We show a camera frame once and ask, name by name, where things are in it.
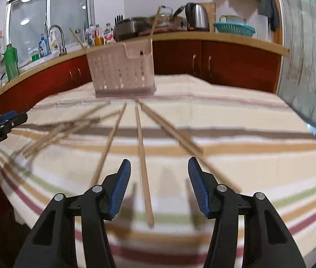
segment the metal screw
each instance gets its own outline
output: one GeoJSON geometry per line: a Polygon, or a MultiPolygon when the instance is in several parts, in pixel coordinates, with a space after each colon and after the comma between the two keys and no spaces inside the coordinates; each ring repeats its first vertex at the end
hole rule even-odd
{"type": "Polygon", "coordinates": [[[264,200],[266,196],[263,193],[256,193],[256,197],[260,200],[264,200]]]}
{"type": "Polygon", "coordinates": [[[100,193],[101,191],[103,190],[102,186],[100,185],[95,185],[93,188],[92,188],[92,191],[94,193],[100,193]]]}
{"type": "Polygon", "coordinates": [[[56,201],[60,201],[64,199],[64,195],[62,193],[58,193],[57,195],[55,195],[54,200],[56,201]]]}
{"type": "Polygon", "coordinates": [[[227,191],[227,187],[225,185],[223,185],[223,184],[219,184],[217,189],[218,189],[218,191],[221,191],[222,193],[227,191]]]}

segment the striped tablecloth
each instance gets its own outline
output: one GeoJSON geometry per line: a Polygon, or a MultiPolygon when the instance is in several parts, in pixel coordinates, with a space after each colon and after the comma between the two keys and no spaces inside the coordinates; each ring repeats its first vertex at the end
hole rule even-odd
{"type": "MultiPolygon", "coordinates": [[[[142,99],[189,134],[204,156],[242,193],[264,192],[311,266],[316,261],[316,140],[304,122],[273,94],[212,86],[189,75],[156,77],[157,92],[142,99]]],[[[0,143],[0,185],[13,207],[33,227],[59,192],[82,194],[116,118],[110,118],[24,159],[18,152],[59,122],[75,119],[107,99],[95,99],[92,83],[48,97],[28,112],[26,124],[0,143]]],[[[128,102],[99,183],[122,160],[132,175],[120,213],[106,229],[117,267],[202,267],[214,221],[199,211],[188,177],[190,155],[142,111],[148,179],[155,226],[146,223],[139,170],[135,102],[113,99],[92,116],[119,110],[128,102]]],[[[237,261],[243,254],[239,221],[237,261]]],[[[79,264],[84,266],[80,221],[76,221],[79,264]]]]}

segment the green plastic jug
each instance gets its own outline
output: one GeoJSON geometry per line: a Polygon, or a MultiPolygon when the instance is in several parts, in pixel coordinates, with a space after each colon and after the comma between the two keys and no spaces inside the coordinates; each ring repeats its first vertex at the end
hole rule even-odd
{"type": "Polygon", "coordinates": [[[4,62],[9,81],[19,76],[18,52],[16,51],[16,48],[13,47],[11,44],[8,44],[6,46],[6,50],[4,53],[4,62]]]}

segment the stainless steel kettle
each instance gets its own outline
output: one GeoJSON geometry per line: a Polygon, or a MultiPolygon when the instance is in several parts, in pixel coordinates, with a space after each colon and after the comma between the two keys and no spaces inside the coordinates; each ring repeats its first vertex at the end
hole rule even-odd
{"type": "Polygon", "coordinates": [[[203,5],[188,3],[185,6],[188,31],[210,31],[209,16],[203,5]]]}

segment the faucet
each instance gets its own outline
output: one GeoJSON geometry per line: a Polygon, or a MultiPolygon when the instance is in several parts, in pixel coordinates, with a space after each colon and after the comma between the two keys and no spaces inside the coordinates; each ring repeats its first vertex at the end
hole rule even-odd
{"type": "Polygon", "coordinates": [[[56,28],[60,31],[60,33],[61,33],[61,42],[62,42],[62,44],[63,44],[63,47],[62,47],[62,48],[60,47],[60,56],[62,56],[62,55],[67,54],[67,50],[66,50],[66,46],[65,46],[65,39],[64,39],[64,32],[63,32],[62,28],[61,28],[59,25],[57,25],[57,24],[51,25],[51,26],[49,27],[49,29],[48,29],[48,37],[49,37],[49,35],[50,35],[50,30],[51,30],[52,28],[54,28],[54,27],[56,27],[56,28]]]}

